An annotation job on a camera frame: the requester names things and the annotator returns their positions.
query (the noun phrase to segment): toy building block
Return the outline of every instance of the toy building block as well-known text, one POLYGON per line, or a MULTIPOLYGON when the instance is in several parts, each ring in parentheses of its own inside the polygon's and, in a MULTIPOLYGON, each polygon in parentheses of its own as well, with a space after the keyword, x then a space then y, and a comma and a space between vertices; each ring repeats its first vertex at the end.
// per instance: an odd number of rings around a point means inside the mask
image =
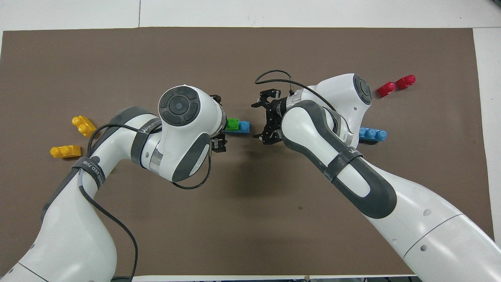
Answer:
POLYGON ((229 118, 228 124, 226 125, 226 129, 224 130, 224 132, 249 134, 250 130, 251 130, 251 123, 250 122, 239 121, 236 118, 229 118))
POLYGON ((226 130, 238 130, 238 118, 228 118, 226 123, 226 130))
POLYGON ((51 155, 54 158, 72 158, 72 157, 80 157, 82 153, 80 146, 68 145, 61 147, 52 147, 51 155))
POLYGON ((413 75, 408 75, 397 80, 398 89, 405 89, 416 82, 416 77, 413 75))
POLYGON ((380 141, 385 141, 388 133, 385 130, 360 127, 358 131, 359 143, 373 145, 380 141))
POLYGON ((387 82, 385 85, 381 86, 381 88, 379 88, 377 90, 377 92, 379 93, 379 95, 381 95, 381 98, 383 98, 384 96, 393 92, 396 88, 397 87, 396 87, 395 83, 390 81, 390 82, 387 82))
POLYGON ((78 128, 78 132, 83 134, 85 137, 90 137, 94 131, 96 131, 96 127, 92 124, 92 122, 84 117, 83 115, 75 116, 71 119, 71 123, 78 128))

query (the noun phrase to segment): black rubber band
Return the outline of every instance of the black rubber band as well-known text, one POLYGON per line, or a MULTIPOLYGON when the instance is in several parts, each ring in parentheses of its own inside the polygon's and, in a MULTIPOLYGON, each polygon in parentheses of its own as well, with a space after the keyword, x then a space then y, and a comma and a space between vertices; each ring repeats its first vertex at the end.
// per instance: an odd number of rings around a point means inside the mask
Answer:
POLYGON ((79 158, 78 161, 71 168, 83 169, 90 176, 92 176, 92 178, 94 178, 94 181, 96 182, 97 189, 99 189, 106 180, 103 169, 88 157, 79 158))
POLYGON ((324 171, 324 175, 330 182, 332 182, 332 180, 338 176, 343 168, 345 168, 356 157, 362 157, 362 153, 353 147, 346 147, 329 163, 324 171))
POLYGON ((132 147, 130 148, 130 159, 133 163, 145 167, 141 164, 141 154, 143 153, 144 145, 148 140, 148 136, 155 128, 162 124, 160 118, 156 117, 151 119, 149 122, 145 123, 136 133, 136 137, 132 142, 132 147))

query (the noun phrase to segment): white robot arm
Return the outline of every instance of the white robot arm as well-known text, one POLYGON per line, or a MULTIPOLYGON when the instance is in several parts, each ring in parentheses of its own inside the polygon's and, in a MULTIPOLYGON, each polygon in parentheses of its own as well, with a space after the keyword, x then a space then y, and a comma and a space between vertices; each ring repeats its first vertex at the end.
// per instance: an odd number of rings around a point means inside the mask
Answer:
POLYGON ((162 95, 160 118, 140 107, 119 112, 46 204, 35 242, 2 282, 109 282, 117 254, 90 203, 95 193, 124 159, 173 182, 193 175, 211 145, 225 151, 226 116, 219 102, 217 95, 182 85, 162 95))
POLYGON ((501 250, 467 216, 355 149, 371 105, 363 79, 344 74, 307 88, 283 99, 276 89, 261 92, 253 107, 267 109, 267 125, 255 137, 264 144, 283 140, 310 159, 423 281, 501 281, 501 250))

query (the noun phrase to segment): brown table surface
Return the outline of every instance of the brown table surface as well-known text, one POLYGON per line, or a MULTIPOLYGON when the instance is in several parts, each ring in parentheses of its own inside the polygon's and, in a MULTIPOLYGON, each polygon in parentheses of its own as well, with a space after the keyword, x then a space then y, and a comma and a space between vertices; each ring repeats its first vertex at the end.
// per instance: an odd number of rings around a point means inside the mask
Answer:
MULTIPOLYGON (((269 69, 315 85, 355 72, 373 90, 362 123, 388 131, 360 145, 364 157, 435 191, 492 237, 478 78, 471 29, 139 28, 4 32, 0 62, 0 273, 20 259, 40 228, 43 205, 75 161, 52 146, 85 146, 75 115, 105 124, 139 105, 155 112, 168 88, 218 94, 228 117, 258 133, 269 69), (414 74, 416 84, 378 99, 375 90, 414 74)), ((96 195, 135 235, 136 275, 409 274, 372 225, 304 156, 228 135, 211 177, 184 191, 123 161, 96 195)), ((201 171, 184 184, 194 184, 201 171)), ((101 216, 117 245, 117 275, 133 248, 101 216)))

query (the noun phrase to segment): white floor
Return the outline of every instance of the white floor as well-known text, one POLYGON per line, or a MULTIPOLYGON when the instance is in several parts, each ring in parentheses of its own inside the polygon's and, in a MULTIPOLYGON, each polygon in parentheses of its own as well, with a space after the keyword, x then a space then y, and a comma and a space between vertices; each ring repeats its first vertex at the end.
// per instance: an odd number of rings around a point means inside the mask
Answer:
MULTIPOLYGON (((492 220, 501 245, 501 147, 497 143, 501 140, 501 7, 491 0, 0 0, 0 32, 152 26, 474 28, 492 220)), ((143 276, 134 281, 224 279, 237 277, 143 276)))

